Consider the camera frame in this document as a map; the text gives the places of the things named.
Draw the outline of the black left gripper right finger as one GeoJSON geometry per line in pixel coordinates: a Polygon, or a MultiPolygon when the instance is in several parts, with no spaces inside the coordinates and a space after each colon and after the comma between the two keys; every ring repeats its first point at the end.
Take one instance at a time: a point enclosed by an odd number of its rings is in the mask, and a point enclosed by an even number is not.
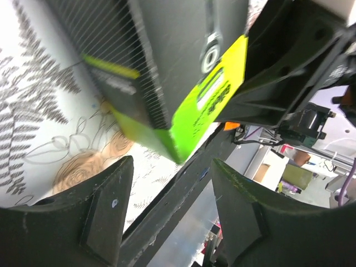
{"type": "Polygon", "coordinates": [[[355,204],[309,205],[220,159],[212,160],[210,171],[229,266],[355,265],[355,204]]]}

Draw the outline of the black green razor box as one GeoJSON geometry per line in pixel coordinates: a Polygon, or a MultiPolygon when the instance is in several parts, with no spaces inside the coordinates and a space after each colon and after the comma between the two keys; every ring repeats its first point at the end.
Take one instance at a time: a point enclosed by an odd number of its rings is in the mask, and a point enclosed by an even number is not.
{"type": "Polygon", "coordinates": [[[248,1],[48,1],[125,135],[180,164],[244,81],[248,1]]]}

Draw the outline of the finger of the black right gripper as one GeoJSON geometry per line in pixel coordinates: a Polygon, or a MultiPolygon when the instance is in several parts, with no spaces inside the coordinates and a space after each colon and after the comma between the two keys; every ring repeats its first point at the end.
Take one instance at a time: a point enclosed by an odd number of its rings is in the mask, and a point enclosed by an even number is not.
{"type": "Polygon", "coordinates": [[[249,31],[245,80],[217,122],[278,126],[347,61],[350,27],[313,1],[268,1],[249,31]]]}

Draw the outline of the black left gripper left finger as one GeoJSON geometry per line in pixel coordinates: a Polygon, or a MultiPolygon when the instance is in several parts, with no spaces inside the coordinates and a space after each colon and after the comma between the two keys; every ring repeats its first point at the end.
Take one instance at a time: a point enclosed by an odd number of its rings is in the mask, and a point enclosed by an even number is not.
{"type": "Polygon", "coordinates": [[[1,209],[2,266],[116,266],[134,160],[27,206],[1,209]]]}

